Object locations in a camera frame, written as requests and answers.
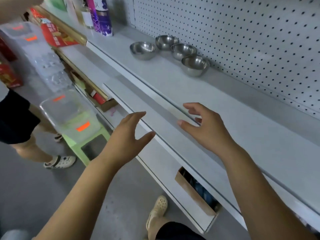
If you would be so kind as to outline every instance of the metal bowl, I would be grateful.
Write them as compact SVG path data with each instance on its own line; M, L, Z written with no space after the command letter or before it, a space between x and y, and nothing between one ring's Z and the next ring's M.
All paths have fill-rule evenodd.
M156 55L156 46L149 42L136 42L130 45L130 51L139 60L150 60Z
M174 36L160 35L155 38L155 44L163 51L170 51L171 46L177 43L179 43L179 39Z
M208 59L198 55L188 55L181 60L183 71L189 76L201 76L210 66Z
M190 44L174 44L171 46L172 55L177 60L182 60L185 56L197 53L197 48Z

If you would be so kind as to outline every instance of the shoe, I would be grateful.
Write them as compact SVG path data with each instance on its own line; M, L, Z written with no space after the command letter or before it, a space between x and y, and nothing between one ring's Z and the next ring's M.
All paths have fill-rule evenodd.
M153 209L149 214L149 218L146 222L146 229L149 230L150 222L154 217L162 217L165 215L165 212L168 208L168 200L165 196L161 195L158 197L157 201L154 204Z
M44 163L45 168L68 168L76 162L75 156L56 156L50 163Z
M60 133L57 133L54 135L54 141L55 142L61 142L63 140L63 136Z

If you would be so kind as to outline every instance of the concrete floor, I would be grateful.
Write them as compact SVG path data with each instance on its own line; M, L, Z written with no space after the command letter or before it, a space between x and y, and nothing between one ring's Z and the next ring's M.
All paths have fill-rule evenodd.
M38 105L47 90L38 79L29 79L16 91ZM50 134L36 134L38 145L50 154L71 154ZM68 169L45 169L41 163L24 160L9 145L0 143L0 236L7 230L25 229L35 236L78 180L84 165L78 160ZM124 166L112 181L91 239L142 240L145 222L162 188L136 160ZM169 201L166 215L197 231L183 212ZM223 210L206 239L250 239L248 232Z

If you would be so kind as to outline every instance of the left hand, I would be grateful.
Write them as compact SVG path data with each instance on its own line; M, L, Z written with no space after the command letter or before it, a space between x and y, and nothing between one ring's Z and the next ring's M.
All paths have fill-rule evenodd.
M136 157L156 135L151 131L136 140L135 129L145 115L146 112L136 112L123 118L98 157L118 169Z

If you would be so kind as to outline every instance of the right hand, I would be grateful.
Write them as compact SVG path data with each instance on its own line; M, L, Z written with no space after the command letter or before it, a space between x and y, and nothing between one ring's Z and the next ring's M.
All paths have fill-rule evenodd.
M200 103L184 103L183 106L189 110L189 114L201 116L195 118L201 125L194 126L184 120L178 120L178 125L204 148L222 157L231 147L237 145L218 113Z

